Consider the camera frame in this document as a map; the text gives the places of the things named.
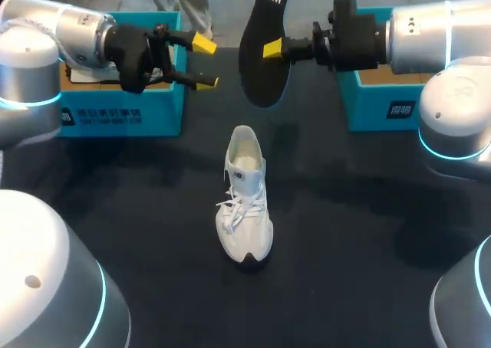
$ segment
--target sticker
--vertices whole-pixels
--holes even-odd
[[[416,101],[393,101],[390,103],[387,119],[409,118],[413,114]]]
[[[61,108],[61,125],[62,126],[74,126],[74,116],[68,108]]]
[[[82,125],[124,125],[143,122],[140,109],[79,109],[78,122]]]

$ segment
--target teal box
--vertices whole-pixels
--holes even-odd
[[[391,12],[391,7],[358,9],[379,22],[388,21]],[[417,130],[423,84],[362,85],[357,71],[337,73],[337,79],[350,131]]]
[[[153,28],[167,23],[181,29],[179,12],[111,12],[118,23]],[[186,71],[186,49],[174,47],[174,64]],[[60,137],[179,136],[184,86],[148,89],[141,95],[121,90],[62,91]]]

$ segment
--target black insole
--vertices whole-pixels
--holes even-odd
[[[278,102],[288,82],[290,64],[263,59],[265,44],[285,36],[283,15],[288,0],[255,0],[239,49],[239,73],[249,101],[258,107]]]

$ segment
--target black tablecloth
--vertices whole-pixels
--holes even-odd
[[[491,188],[428,172],[414,133],[348,133],[324,68],[298,64],[261,110],[237,50],[189,59],[221,79],[189,93],[181,137],[6,153],[4,186],[51,204],[119,285],[131,347],[434,347],[431,291],[491,232]],[[239,124],[268,163],[275,243],[258,274],[227,261],[214,222]]]

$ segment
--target shoe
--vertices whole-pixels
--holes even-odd
[[[227,255],[238,264],[263,264],[273,243],[266,199],[266,161],[254,131],[234,129],[225,159],[226,198],[217,204],[216,231]]]
[[[200,34],[210,41],[213,40],[213,31],[212,31],[211,26],[209,28],[207,28],[205,32],[200,32]]]

